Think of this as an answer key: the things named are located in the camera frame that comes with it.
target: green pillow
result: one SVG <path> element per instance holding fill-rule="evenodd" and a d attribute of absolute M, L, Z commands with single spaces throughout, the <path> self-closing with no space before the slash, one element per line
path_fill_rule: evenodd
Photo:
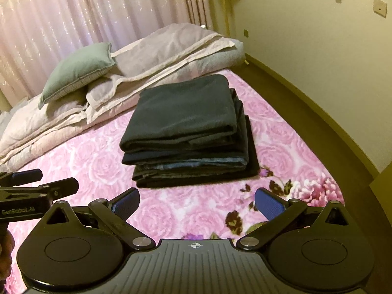
<path fill-rule="evenodd" d="M 85 46 L 62 60 L 50 74 L 38 108 L 72 93 L 105 75 L 116 62 L 110 56 L 110 43 Z"/>

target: curtain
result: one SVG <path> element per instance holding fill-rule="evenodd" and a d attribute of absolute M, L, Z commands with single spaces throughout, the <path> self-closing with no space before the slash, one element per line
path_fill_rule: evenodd
<path fill-rule="evenodd" d="M 114 52 L 182 22 L 211 28 L 208 0 L 0 0 L 0 89 L 15 106 L 75 50 L 107 41 Z"/>

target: human hand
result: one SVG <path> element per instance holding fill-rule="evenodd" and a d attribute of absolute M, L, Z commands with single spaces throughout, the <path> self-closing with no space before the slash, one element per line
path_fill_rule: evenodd
<path fill-rule="evenodd" d="M 15 247 L 15 240 L 11 232 L 7 231 L 0 244 L 0 280 L 5 280 L 11 275 L 11 252 Z"/>

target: wall switch plate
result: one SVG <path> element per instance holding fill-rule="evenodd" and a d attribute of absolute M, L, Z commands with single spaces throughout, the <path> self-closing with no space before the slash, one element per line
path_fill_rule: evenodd
<path fill-rule="evenodd" d="M 387 4 L 381 0 L 374 0 L 373 11 L 382 17 L 387 17 Z"/>

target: stack of folded clothes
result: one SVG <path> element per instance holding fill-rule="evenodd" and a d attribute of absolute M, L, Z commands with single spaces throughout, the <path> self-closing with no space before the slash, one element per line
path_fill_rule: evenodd
<path fill-rule="evenodd" d="M 239 180 L 259 171 L 249 119 L 223 75 L 142 91 L 120 148 L 122 163 L 136 165 L 138 187 Z"/>

